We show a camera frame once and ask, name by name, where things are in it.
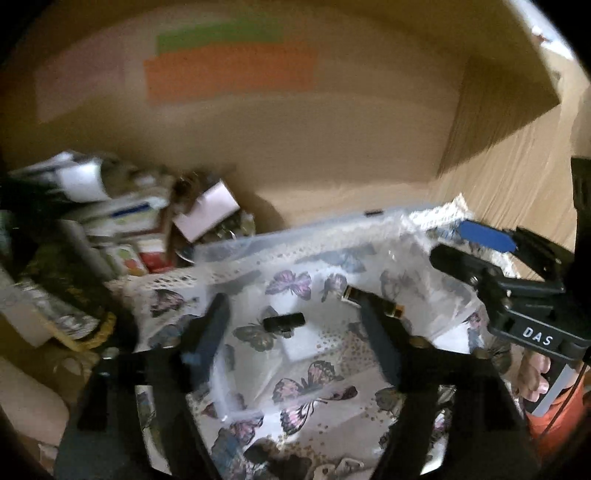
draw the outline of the orange label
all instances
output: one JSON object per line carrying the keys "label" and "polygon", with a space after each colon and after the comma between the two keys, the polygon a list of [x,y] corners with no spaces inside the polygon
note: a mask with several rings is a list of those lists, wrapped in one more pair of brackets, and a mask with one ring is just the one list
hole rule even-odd
{"label": "orange label", "polygon": [[227,43],[164,53],[146,60],[153,104],[225,93],[312,90],[317,52],[301,43]]}

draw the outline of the white lace trim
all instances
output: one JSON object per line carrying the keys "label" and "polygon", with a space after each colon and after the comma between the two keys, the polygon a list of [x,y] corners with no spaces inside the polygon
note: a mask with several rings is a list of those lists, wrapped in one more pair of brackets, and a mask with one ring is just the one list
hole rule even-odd
{"label": "white lace trim", "polygon": [[[387,241],[397,238],[401,231],[425,231],[473,218],[474,214],[468,208],[463,195],[459,194],[452,202],[432,209],[411,212],[408,216],[404,215],[401,210],[395,210],[384,216],[355,218],[344,223],[330,222],[328,225],[299,229],[305,235],[297,235],[296,239],[290,231],[280,232],[275,245],[245,258],[204,262],[194,267],[179,268],[165,274],[152,274],[143,277],[129,275],[113,280],[108,285],[109,288],[117,291],[124,301],[127,300],[126,304],[131,305],[129,299],[134,298],[140,290],[174,289],[194,287],[196,284],[224,283],[257,270],[261,265],[268,266],[276,262],[290,263],[320,252],[356,247],[368,242]],[[506,276],[519,278],[508,254],[491,251],[489,260],[500,266]]]}

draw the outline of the clutter pile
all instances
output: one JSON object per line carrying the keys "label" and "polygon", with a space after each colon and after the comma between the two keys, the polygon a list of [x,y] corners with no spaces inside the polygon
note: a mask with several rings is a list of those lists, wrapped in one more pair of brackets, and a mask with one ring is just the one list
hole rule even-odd
{"label": "clutter pile", "polygon": [[48,188],[56,202],[74,202],[59,224],[102,280],[163,273],[192,263],[195,243],[255,234],[254,217],[205,171],[175,176],[110,154],[65,151],[9,175]]}
{"label": "clutter pile", "polygon": [[0,313],[30,344],[137,341],[105,282],[193,262],[193,246],[255,234],[219,176],[64,151],[0,182]]}

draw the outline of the orange sleeve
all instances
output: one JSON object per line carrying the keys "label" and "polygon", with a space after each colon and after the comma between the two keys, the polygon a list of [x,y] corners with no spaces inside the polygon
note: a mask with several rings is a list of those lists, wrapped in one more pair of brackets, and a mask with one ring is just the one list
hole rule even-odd
{"label": "orange sleeve", "polygon": [[[541,460],[547,460],[549,456],[556,453],[562,444],[569,438],[570,434],[574,432],[579,421],[586,412],[586,405],[583,402],[584,382],[580,382],[577,390],[574,392],[569,404],[566,405],[560,417],[554,422],[552,428],[544,436],[538,444],[538,455]],[[544,429],[551,422],[552,418],[560,406],[566,401],[570,390],[565,391],[554,400],[548,412],[542,417],[534,417],[527,414],[528,423],[530,425],[530,433],[534,440],[537,440]]]}

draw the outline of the gold metal clip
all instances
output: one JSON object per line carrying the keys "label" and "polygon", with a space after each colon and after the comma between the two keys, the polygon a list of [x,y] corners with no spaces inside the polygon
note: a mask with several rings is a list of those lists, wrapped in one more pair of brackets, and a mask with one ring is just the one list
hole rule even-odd
{"label": "gold metal clip", "polygon": [[[359,306],[359,299],[363,295],[373,295],[372,293],[360,290],[359,288],[352,287],[351,285],[347,285],[343,296],[341,297],[342,301],[350,303],[351,305],[355,305],[356,307]],[[404,306],[399,305],[398,303],[394,303],[393,301],[389,301],[378,297],[382,301],[382,305],[384,307],[384,315],[401,320],[404,315]]]}

